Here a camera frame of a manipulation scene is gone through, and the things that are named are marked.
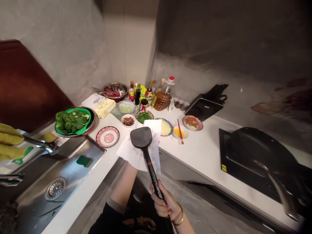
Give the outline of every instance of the induction cooktop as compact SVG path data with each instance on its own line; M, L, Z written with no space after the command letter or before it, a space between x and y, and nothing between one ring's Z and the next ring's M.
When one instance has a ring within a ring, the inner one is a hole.
M281 203L280 197L274 187L272 181L267 177L267 173L256 165L250 165L237 155L232 147L231 133L219 129L220 139L220 158L221 170L235 177L241 182L265 194L271 199ZM301 178L304 180L304 193L307 195L302 199L302 191L293 183L289 176L279 175L288 191L293 195L294 201L298 207L299 214L304 216L306 213L307 202L312 197L312 189L308 185L312 185L312 169L298 164Z

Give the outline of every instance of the bracelet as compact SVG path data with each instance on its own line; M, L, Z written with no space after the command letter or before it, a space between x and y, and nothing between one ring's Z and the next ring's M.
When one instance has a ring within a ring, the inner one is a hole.
M181 211L182 211L182 219L181 219L181 221L178 224L175 224L174 222L172 222L174 226L179 226L182 223L182 221L183 221L183 209L182 209L182 206L179 203L178 203L178 205L180 206Z

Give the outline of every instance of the pan handle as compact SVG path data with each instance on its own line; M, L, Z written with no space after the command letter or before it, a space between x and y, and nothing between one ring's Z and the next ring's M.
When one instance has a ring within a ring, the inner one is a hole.
M299 215L291 195L287 192L285 186L280 182L280 180L273 175L273 173L269 170L266 170L266 172L279 194L282 205L284 206L285 214L298 222Z
M150 178L152 180L152 184L153 184L153 187L154 187L154 190L155 190L155 194L156 194L157 197L159 197L160 199L162 199L164 201L163 193L160 191L160 189L158 187L158 180L157 180L157 176L156 176L156 173L155 173L152 161L151 161L150 156L149 156L150 155L149 151L148 151L147 148L142 149L142 151L143 151L143 154L144 154L144 158L145 158L147 167L149 169L149 173L150 173L149 175L150 175ZM166 225L167 225L169 233L174 233L173 232L173 227L172 227L172 222L171 222L171 219L170 219L169 216L167 216L165 218L165 222L166 222Z

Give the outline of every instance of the spatula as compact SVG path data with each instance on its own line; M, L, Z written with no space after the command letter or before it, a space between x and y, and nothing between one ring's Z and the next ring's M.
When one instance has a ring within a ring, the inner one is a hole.
M152 184L155 190L155 194L157 197L160 199L164 200L163 198L163 193L160 191L158 187L158 182L157 182L157 177L156 173L152 164L152 161L150 159L150 154L148 151L148 146L151 144L153 136L152 132L149 127L142 127L142 128L137 128L135 130L132 130L130 132L130 138L131 138L131 143L133 144L134 147L141 149L144 154L144 158L147 164L147 167L149 169L149 175L152 180ZM173 227L170 218L167 216L165 218L167 228L170 233L173 233Z

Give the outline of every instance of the red chopsticks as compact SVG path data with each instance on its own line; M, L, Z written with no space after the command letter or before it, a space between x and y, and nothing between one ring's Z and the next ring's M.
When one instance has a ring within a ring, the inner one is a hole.
M114 91L111 91L111 90L109 90L109 89L105 89L107 92L106 93L111 93L111 94L106 94L106 96L109 96L110 98L112 97L119 97L120 96L120 94L114 89L114 88L112 88L112 87L110 87L111 89L113 89Z
M184 145L184 142L183 142L183 137L182 137L182 132L181 132L181 128L180 128L180 123L179 123L179 119L178 119L178 126L179 126L179 132L180 132L181 144L182 144L182 145Z

